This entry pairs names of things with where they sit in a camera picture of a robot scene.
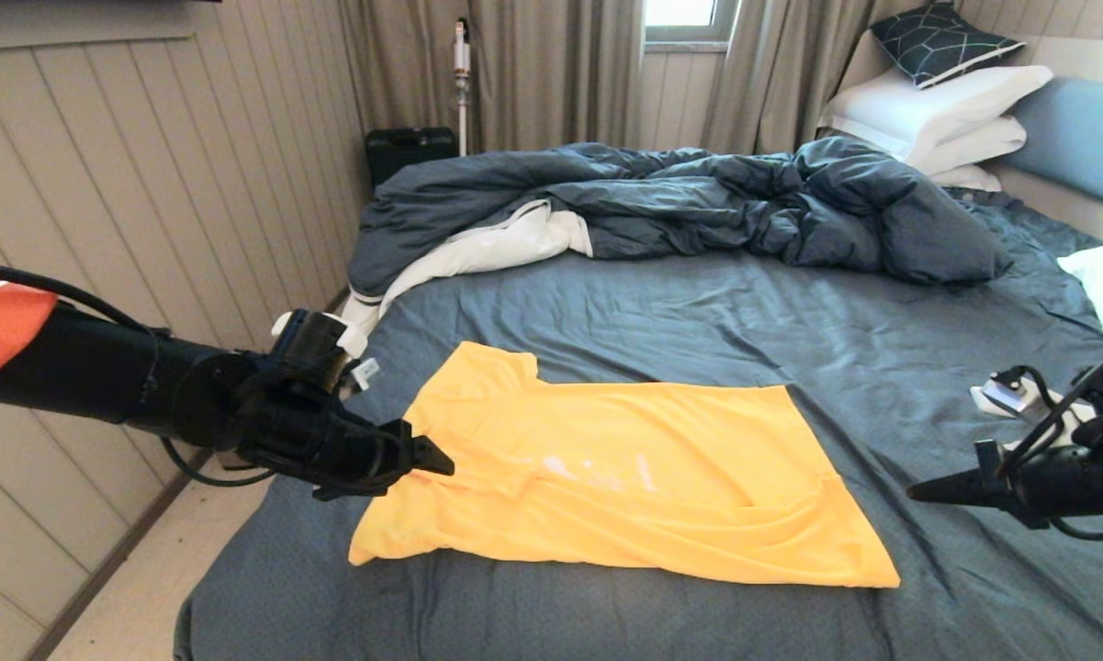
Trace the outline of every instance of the floor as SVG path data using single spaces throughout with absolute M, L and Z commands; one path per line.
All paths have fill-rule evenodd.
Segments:
M 215 459 L 204 473 L 236 477 L 224 472 Z M 180 605 L 237 527 L 257 510 L 268 486 L 268 481 L 238 489 L 188 486 L 49 660 L 170 660 Z

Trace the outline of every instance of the light blue headboard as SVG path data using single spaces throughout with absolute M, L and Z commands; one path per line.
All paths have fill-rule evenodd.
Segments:
M 1103 83 L 1054 78 L 1013 114 L 1029 141 L 1004 162 L 1103 200 Z

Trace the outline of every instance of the yellow t-shirt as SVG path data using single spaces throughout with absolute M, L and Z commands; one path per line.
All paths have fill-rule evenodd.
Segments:
M 546 384 L 463 342 L 405 414 L 458 465 L 374 499 L 350 559 L 456 548 L 740 583 L 896 587 L 782 385 Z

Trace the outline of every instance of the wrinkled fabric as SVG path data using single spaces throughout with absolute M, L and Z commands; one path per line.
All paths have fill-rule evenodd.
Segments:
M 349 409 L 405 414 L 463 340 L 538 356 L 539 380 L 786 386 L 898 565 L 899 589 L 736 585 L 657 569 L 442 550 L 349 563 L 370 500 L 275 478 L 184 606 L 183 661 L 416 659 L 1103 661 L 1103 543 L 908 484 L 975 468 L 1027 426 L 967 388 L 1032 364 L 1067 391 L 1103 360 L 1093 306 L 1054 256 L 1096 244 L 1004 194 L 960 204 L 1013 256 L 974 287 L 800 269 L 745 252 L 543 263 L 428 281 L 371 335 Z M 1103 518 L 1081 522 L 1103 530 Z
M 367 301 L 453 234 L 504 222 L 532 200 L 580 214 L 597 259 L 746 249 L 917 284 L 986 281 L 1009 264 L 987 226 L 929 178 L 842 137 L 772 156 L 597 143 L 497 151 L 407 167 L 376 194 L 349 264 Z
M 414 470 L 372 501 L 353 565 L 456 548 L 716 582 L 898 586 L 782 386 L 547 384 L 534 355 L 462 342 L 404 418 L 458 470 Z

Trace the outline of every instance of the window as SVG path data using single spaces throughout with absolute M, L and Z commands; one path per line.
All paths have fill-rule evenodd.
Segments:
M 728 41 L 736 0 L 645 0 L 645 41 Z

